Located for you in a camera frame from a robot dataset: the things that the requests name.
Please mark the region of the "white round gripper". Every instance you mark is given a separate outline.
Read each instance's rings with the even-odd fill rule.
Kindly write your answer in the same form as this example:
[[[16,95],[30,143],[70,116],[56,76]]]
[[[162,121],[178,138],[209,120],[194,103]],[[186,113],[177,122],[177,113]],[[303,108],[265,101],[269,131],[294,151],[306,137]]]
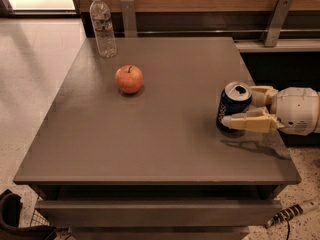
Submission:
[[[251,86],[251,104],[244,113],[224,116],[223,126],[233,130],[307,136],[319,132],[319,93],[312,88],[289,87],[278,92],[272,86]],[[270,114],[264,106],[270,105]]]

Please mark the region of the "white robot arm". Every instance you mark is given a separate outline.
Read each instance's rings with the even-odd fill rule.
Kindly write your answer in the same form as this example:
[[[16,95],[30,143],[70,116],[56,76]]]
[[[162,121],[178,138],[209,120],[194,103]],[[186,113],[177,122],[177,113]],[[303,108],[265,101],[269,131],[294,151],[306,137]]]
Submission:
[[[242,113],[222,117],[227,129],[307,136],[320,132],[320,93],[312,88],[251,86],[252,101]]]

